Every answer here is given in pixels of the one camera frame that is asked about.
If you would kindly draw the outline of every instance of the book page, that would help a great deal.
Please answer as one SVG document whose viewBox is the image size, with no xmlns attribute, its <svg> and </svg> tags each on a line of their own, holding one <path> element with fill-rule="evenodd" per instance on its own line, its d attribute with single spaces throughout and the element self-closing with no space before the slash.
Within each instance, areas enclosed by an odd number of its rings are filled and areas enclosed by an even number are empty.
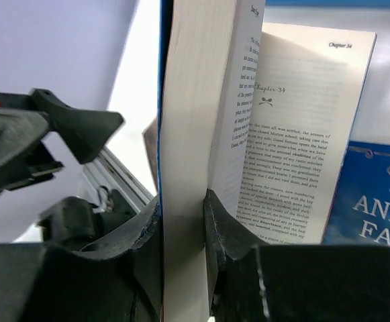
<svg viewBox="0 0 390 322">
<path fill-rule="evenodd" d="M 256 78 L 264 1 L 239 1 L 209 162 L 209 188 L 235 214 Z"/>
<path fill-rule="evenodd" d="M 266 242 L 321 241 L 374 41 L 264 23 L 236 217 Z"/>
</svg>

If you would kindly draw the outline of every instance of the thick book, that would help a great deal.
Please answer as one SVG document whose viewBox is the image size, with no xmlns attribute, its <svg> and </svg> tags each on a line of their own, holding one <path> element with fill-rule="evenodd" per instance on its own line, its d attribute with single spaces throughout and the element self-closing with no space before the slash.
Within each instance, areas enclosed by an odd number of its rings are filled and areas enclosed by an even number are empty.
<svg viewBox="0 0 390 322">
<path fill-rule="evenodd" d="M 158 114 L 165 321 L 209 315 L 208 188 L 267 242 L 322 240 L 376 35 L 263 12 L 264 0 L 174 2 Z"/>
<path fill-rule="evenodd" d="M 323 242 L 390 246 L 390 146 L 349 143 Z"/>
</svg>

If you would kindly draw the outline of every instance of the book cover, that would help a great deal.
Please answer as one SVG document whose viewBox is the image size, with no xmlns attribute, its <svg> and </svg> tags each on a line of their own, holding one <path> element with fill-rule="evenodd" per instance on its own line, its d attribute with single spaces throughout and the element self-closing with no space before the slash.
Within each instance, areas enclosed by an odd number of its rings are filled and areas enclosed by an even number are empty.
<svg viewBox="0 0 390 322">
<path fill-rule="evenodd" d="M 390 246 L 390 146 L 349 143 L 323 242 Z"/>
</svg>

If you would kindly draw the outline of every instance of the open book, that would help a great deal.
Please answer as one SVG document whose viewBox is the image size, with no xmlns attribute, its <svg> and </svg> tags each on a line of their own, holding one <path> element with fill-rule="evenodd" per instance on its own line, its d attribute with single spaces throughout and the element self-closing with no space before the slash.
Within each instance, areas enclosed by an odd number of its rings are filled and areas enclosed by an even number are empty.
<svg viewBox="0 0 390 322">
<path fill-rule="evenodd" d="M 375 34 L 262 23 L 263 11 L 174 5 L 159 122 L 165 321 L 206 321 L 207 188 L 267 242 L 324 234 Z"/>
</svg>

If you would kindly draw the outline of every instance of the gray wall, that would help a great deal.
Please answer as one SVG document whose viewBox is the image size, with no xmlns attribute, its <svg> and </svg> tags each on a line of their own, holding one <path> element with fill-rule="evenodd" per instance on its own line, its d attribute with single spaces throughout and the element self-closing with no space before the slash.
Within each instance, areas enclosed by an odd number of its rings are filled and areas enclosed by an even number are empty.
<svg viewBox="0 0 390 322">
<path fill-rule="evenodd" d="M 0 91 L 53 91 L 70 106 L 106 109 L 136 0 L 0 0 Z M 0 196 L 0 242 L 11 241 L 60 199 L 77 193 L 81 166 L 52 133 L 66 168 L 54 180 Z"/>
</svg>

